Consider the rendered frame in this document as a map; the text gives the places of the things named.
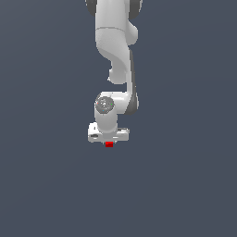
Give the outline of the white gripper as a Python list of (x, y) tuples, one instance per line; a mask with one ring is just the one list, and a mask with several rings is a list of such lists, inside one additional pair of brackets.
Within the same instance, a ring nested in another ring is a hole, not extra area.
[(130, 130), (128, 128), (117, 128), (115, 131), (110, 133), (102, 133), (98, 130), (97, 123), (90, 123), (88, 128), (88, 141), (90, 143), (94, 142), (113, 142), (118, 141), (128, 141), (130, 135)]

